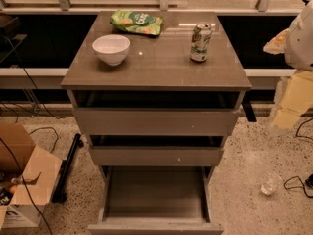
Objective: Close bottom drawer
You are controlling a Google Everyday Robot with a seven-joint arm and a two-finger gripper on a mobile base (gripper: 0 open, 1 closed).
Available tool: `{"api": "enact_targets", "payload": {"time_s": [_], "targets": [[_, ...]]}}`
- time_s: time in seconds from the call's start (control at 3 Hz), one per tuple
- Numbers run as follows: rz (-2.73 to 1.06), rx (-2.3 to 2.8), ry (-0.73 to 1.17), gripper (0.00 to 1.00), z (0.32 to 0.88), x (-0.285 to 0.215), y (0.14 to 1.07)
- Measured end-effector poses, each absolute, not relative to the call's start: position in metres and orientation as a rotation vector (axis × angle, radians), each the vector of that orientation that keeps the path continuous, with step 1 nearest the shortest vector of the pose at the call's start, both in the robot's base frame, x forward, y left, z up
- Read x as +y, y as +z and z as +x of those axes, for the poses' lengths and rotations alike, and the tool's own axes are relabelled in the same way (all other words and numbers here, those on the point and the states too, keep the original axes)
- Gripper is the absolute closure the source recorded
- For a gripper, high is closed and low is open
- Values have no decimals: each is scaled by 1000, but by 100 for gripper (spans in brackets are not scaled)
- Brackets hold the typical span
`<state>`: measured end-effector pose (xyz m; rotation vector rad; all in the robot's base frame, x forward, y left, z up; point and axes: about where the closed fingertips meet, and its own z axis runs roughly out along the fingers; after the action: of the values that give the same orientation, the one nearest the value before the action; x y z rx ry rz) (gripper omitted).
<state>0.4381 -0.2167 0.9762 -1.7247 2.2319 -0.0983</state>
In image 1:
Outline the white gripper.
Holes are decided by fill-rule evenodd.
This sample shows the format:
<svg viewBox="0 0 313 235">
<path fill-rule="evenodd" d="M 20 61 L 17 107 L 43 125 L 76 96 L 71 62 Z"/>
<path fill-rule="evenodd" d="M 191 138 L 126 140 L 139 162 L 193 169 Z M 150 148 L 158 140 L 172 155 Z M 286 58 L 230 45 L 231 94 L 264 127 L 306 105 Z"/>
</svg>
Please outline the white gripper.
<svg viewBox="0 0 313 235">
<path fill-rule="evenodd" d="M 290 79 L 284 93 L 281 109 L 273 109 L 267 130 L 271 135 L 288 133 L 313 106 L 313 72 L 298 70 Z"/>
</svg>

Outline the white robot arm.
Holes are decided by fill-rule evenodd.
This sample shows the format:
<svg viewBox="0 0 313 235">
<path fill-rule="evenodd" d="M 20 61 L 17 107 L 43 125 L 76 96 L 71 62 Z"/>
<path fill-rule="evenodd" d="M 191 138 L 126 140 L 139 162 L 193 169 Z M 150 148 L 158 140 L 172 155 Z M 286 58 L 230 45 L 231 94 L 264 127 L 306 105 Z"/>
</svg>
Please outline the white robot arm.
<svg viewBox="0 0 313 235">
<path fill-rule="evenodd" d="M 291 130 L 300 117 L 313 106 L 313 1 L 263 47 L 269 54 L 283 54 L 287 65 L 295 68 L 281 100 L 275 101 L 269 130 L 282 134 Z"/>
</svg>

